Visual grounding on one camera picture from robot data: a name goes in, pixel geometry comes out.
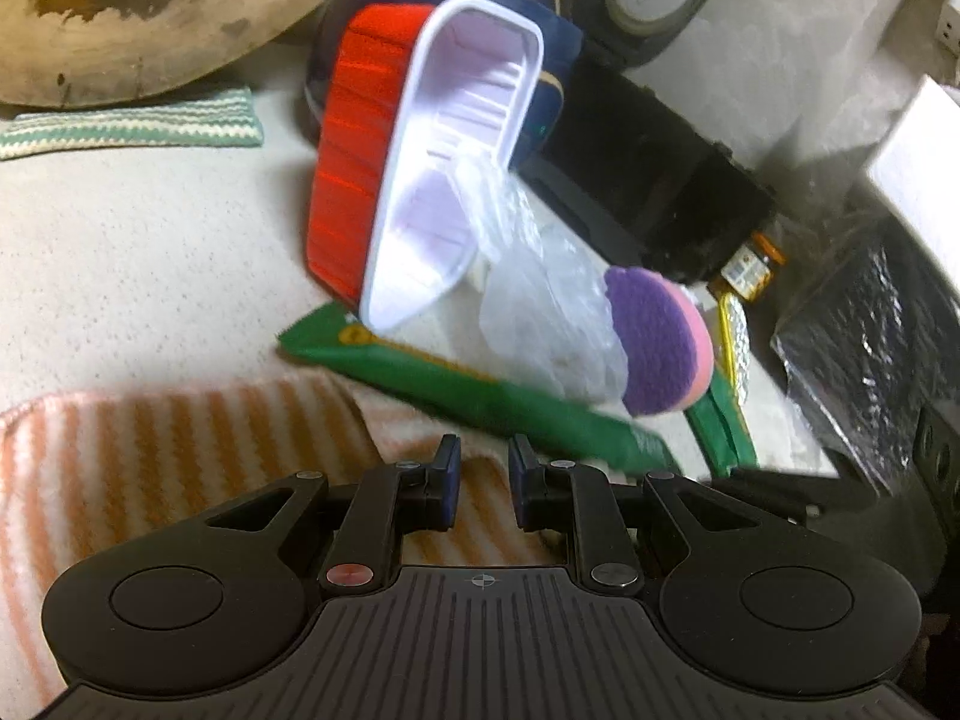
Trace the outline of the green packet long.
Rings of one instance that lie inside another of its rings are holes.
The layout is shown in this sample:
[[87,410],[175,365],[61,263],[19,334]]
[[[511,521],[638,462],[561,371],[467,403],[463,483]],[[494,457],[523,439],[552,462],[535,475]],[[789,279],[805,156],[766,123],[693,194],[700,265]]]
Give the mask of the green packet long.
[[432,415],[503,439],[523,434],[551,458],[602,460],[628,476],[680,470],[664,439],[634,422],[378,337],[335,302],[283,330],[278,344],[288,358],[327,367]]

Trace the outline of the purple pink snack wrapper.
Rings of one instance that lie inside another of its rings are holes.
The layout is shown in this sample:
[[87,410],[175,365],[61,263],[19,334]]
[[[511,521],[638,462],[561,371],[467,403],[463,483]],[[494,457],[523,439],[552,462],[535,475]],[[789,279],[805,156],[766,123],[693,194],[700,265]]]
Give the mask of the purple pink snack wrapper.
[[626,411],[654,416],[692,406],[715,372],[713,342],[698,307],[680,286],[644,268],[612,266],[604,281],[628,364]]

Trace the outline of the clear plastic bag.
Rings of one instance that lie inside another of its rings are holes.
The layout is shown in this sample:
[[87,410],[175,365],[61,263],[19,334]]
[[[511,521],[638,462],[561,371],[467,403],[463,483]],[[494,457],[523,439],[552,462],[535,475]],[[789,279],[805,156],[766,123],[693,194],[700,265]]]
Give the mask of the clear plastic bag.
[[540,224],[523,183],[493,161],[457,161],[452,178],[485,264],[480,335],[508,379],[584,405],[620,398],[628,361],[586,249]]

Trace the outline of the red white plastic tray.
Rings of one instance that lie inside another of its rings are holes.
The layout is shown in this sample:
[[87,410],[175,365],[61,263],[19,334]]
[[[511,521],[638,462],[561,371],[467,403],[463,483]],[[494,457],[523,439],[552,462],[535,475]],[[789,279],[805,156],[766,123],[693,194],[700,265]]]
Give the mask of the red white plastic tray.
[[387,333],[462,280],[477,234],[451,164],[511,160],[544,58],[491,0],[370,5],[343,34],[320,122],[306,234],[314,277]]

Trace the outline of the yellow comb brush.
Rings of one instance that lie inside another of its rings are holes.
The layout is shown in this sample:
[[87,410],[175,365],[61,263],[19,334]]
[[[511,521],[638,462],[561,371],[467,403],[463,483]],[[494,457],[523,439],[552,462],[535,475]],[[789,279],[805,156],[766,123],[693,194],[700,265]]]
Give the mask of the yellow comb brush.
[[731,382],[737,401],[743,405],[750,387],[750,333],[747,314],[734,293],[722,293],[718,301],[719,360]]

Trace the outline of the sauce jar orange lid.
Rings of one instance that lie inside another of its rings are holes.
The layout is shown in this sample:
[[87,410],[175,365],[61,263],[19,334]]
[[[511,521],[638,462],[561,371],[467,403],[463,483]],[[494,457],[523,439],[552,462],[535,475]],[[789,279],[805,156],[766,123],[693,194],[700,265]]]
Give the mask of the sauce jar orange lid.
[[750,234],[732,257],[721,266],[708,283],[713,298],[732,294],[743,302],[755,302],[765,293],[779,270],[788,263],[788,257],[765,232]]

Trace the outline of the pink striped dish cloth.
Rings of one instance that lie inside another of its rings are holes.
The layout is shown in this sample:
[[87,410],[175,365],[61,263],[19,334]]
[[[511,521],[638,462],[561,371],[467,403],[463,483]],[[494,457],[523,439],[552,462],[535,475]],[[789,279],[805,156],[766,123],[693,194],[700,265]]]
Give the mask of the pink striped dish cloth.
[[451,429],[325,371],[3,411],[3,717],[32,717],[64,689],[41,605],[75,562],[298,470],[343,484],[427,460]]

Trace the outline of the white foam box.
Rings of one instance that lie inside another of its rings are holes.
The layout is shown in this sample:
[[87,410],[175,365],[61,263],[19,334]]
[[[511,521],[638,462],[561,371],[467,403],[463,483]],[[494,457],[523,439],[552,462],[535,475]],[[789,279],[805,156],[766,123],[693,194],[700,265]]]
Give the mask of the white foam box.
[[958,289],[958,98],[923,76],[861,182]]

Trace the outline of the black rice cooker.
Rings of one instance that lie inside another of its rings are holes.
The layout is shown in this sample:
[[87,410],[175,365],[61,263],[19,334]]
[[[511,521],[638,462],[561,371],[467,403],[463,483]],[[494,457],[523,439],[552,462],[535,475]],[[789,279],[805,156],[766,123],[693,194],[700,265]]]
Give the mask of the black rice cooker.
[[773,213],[773,195],[628,70],[708,0],[560,0],[584,34],[558,124],[523,181],[608,263],[708,281]]

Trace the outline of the green white striped cloth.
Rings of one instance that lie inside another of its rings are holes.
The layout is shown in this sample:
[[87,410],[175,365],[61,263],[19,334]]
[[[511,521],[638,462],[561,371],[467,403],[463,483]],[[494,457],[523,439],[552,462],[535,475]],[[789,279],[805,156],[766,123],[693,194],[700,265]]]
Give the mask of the green white striped cloth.
[[2,160],[109,148],[256,148],[263,128],[247,86],[202,88],[167,103],[25,112],[2,125]]

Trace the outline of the round wooden cutting board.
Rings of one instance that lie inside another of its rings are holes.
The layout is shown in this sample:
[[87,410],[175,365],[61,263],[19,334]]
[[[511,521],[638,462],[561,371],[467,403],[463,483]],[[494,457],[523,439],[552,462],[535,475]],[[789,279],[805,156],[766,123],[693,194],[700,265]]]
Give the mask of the round wooden cutting board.
[[82,109],[166,93],[280,36],[325,0],[2,0],[2,99]]

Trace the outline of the white wall power outlet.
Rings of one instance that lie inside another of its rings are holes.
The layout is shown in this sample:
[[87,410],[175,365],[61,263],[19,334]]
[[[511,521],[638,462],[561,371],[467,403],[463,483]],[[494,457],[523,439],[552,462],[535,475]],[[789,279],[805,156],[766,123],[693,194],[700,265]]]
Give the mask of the white wall power outlet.
[[935,37],[950,54],[960,55],[960,0],[944,0],[939,11]]

